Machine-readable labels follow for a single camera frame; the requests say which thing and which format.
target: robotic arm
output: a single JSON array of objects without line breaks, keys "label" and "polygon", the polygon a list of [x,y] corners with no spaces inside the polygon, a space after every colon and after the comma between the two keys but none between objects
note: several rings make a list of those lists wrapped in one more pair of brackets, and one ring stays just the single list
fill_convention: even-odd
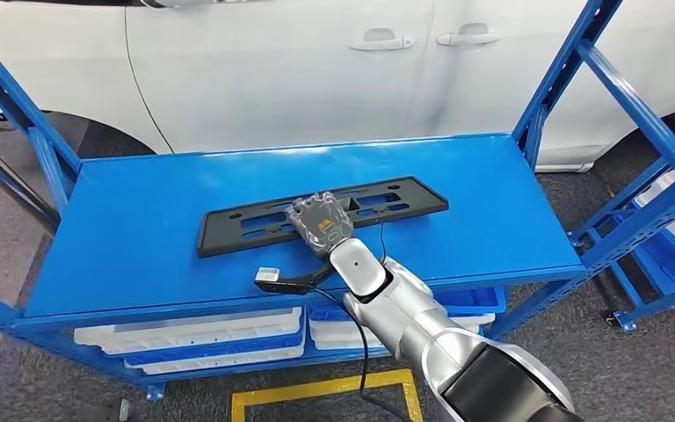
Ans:
[{"label": "robotic arm", "polygon": [[352,237],[351,219],[331,193],[297,200],[286,212],[312,251],[345,281],[348,311],[425,378],[446,420],[582,420],[572,413],[563,383],[531,354],[461,328],[423,281],[390,257],[380,262]]}]

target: blue plastic tray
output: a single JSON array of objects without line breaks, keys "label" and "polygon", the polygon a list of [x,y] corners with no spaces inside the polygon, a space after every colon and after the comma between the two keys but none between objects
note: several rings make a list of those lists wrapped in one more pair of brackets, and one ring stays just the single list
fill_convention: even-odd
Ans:
[{"label": "blue plastic tray", "polygon": [[208,345],[172,347],[169,349],[148,350],[144,352],[121,353],[107,355],[111,358],[122,358],[128,365],[145,365],[149,363],[168,362],[172,360],[198,359],[225,354],[259,352],[272,349],[296,347],[304,339],[306,316],[301,315],[299,330],[293,334],[246,340],[225,341]]},{"label": "blue plastic tray", "polygon": [[[434,293],[433,295],[440,304],[444,305],[450,317],[505,312],[505,291],[503,287],[475,288]],[[308,315],[312,321],[351,320],[337,305],[322,297],[316,298],[309,304]]]},{"label": "blue plastic tray", "polygon": [[[617,224],[624,220],[620,215],[613,217]],[[668,229],[660,230],[635,248],[633,258],[661,296],[675,292],[675,236]]]}]

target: black cable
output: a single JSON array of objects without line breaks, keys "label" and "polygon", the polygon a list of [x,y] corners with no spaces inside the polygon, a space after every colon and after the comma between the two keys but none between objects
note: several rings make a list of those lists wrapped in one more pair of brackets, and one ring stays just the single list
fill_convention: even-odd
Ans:
[{"label": "black cable", "polygon": [[[385,257],[387,256],[386,249],[384,251],[384,256]],[[386,404],[386,403],[382,402],[381,400],[378,400],[374,397],[369,396],[365,392],[366,376],[367,376],[367,372],[368,372],[368,343],[366,341],[366,334],[363,332],[363,326],[359,323],[359,321],[355,318],[355,316],[353,316],[350,312],[348,312],[348,309],[345,307],[345,305],[341,301],[336,299],[333,295],[325,292],[324,290],[322,290],[319,287],[307,285],[307,288],[311,289],[312,291],[317,292],[318,294],[327,298],[329,301],[335,303],[340,309],[342,309],[343,311],[345,311],[346,314],[348,314],[348,316],[356,324],[356,327],[359,328],[359,332],[360,332],[360,335],[361,335],[361,341],[363,342],[363,371],[361,372],[361,382],[360,382],[360,388],[359,388],[359,394],[360,394],[361,398],[366,400],[370,404],[373,404],[374,406],[381,407],[382,409],[384,409],[385,411],[388,411],[389,413],[391,413],[392,415],[394,415],[398,419],[402,420],[403,422],[412,422],[410,420],[410,418],[403,415],[399,410],[395,409],[394,407],[390,406],[389,404]]]},{"label": "black cable", "polygon": [[384,244],[384,223],[379,225],[379,241],[381,242],[381,262],[384,265],[384,260],[387,259],[387,245]]}]

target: yellow floor marking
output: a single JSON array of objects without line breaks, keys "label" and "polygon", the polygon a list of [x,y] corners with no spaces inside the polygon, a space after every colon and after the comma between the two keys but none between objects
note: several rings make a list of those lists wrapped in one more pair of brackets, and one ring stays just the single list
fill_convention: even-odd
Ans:
[{"label": "yellow floor marking", "polygon": [[[366,378],[367,388],[384,387],[387,385],[402,384],[410,420],[423,422],[420,413],[420,403],[417,400],[415,380],[409,369],[369,374]],[[244,422],[244,407],[257,404],[285,402],[300,398],[328,396],[330,394],[345,393],[359,389],[360,375],[337,378],[336,380],[310,382],[307,384],[279,387],[277,389],[257,389],[231,395],[231,422]]]}]

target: blue shelf frame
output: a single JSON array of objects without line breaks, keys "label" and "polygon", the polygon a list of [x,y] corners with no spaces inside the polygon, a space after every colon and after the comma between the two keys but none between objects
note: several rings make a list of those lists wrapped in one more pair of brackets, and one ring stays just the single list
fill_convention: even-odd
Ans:
[{"label": "blue shelf frame", "polygon": [[[629,213],[625,210],[629,201],[662,171],[669,168],[675,169],[675,136],[595,47],[597,39],[620,3],[620,0],[588,0],[586,2],[510,137],[518,144],[526,163],[533,171],[537,161],[544,123],[581,64],[586,63],[599,81],[614,96],[615,100],[646,134],[662,157],[610,200],[583,227],[571,234],[570,239],[574,247],[583,245],[582,239],[586,236],[590,236],[592,239],[592,247],[585,250],[580,256],[585,271],[574,268],[573,274],[569,275],[566,280],[552,280],[541,287],[515,309],[499,317],[488,330],[487,335],[489,337],[502,338],[508,332],[525,323],[607,268],[612,268],[615,273],[621,274],[622,278],[626,279],[624,273],[616,265],[616,261],[634,251],[643,240],[653,236],[667,224],[675,221],[675,183],[645,207]],[[82,170],[83,162],[57,131],[50,126],[40,109],[29,99],[1,63],[0,108],[11,124],[22,132],[32,144],[40,167],[45,174],[49,194],[58,214],[62,215],[69,203],[71,190]],[[597,229],[615,213],[624,213],[628,217],[605,236],[599,236]],[[533,276],[541,277],[542,274],[534,274]],[[522,281],[531,282],[533,280],[525,277],[525,280]],[[516,280],[506,280],[503,283],[500,280],[481,278],[477,282],[472,281],[465,284],[465,287],[493,287],[501,284],[516,284]],[[650,304],[640,305],[633,312],[622,312],[615,316],[619,317],[625,325],[629,325],[632,320],[638,317],[644,317],[672,305],[675,305],[675,292]],[[164,383],[167,381],[262,370],[284,365],[334,362],[360,357],[358,352],[351,354],[344,351],[317,351],[308,340],[306,352],[298,360],[213,368],[189,373],[145,375],[142,371],[125,367],[120,360],[107,359],[96,348],[79,346],[68,336],[56,332],[71,326],[115,324],[169,317],[193,317],[204,315],[205,312],[205,307],[185,309],[185,307],[172,306],[169,309],[153,309],[132,316],[122,312],[113,313],[113,311],[104,314],[95,313],[91,320],[82,319],[79,316],[74,319],[70,317],[24,318],[23,309],[13,308],[0,302],[0,332],[24,340],[65,359],[94,368],[124,382],[144,388],[147,391],[147,398],[152,400],[163,397]]]},{"label": "blue shelf frame", "polygon": [[[633,198],[647,188],[654,180],[669,170],[669,165],[663,157],[648,167],[643,173],[628,184],[622,191],[614,196],[603,208],[599,210],[587,223],[572,234],[573,239],[587,236],[592,244],[603,240],[599,229],[619,227],[627,219],[632,218],[639,208]],[[645,240],[662,238],[675,250],[675,236],[668,229],[660,229]],[[637,329],[635,321],[668,309],[675,309],[675,281],[664,271],[655,254],[652,254],[646,244],[640,242],[630,252],[635,262],[641,268],[651,286],[656,291],[658,298],[652,302],[644,302],[640,294],[633,286],[632,281],[625,274],[616,260],[609,266],[614,278],[620,283],[625,295],[633,305],[631,310],[608,309],[607,321],[619,326],[624,331]]]}]

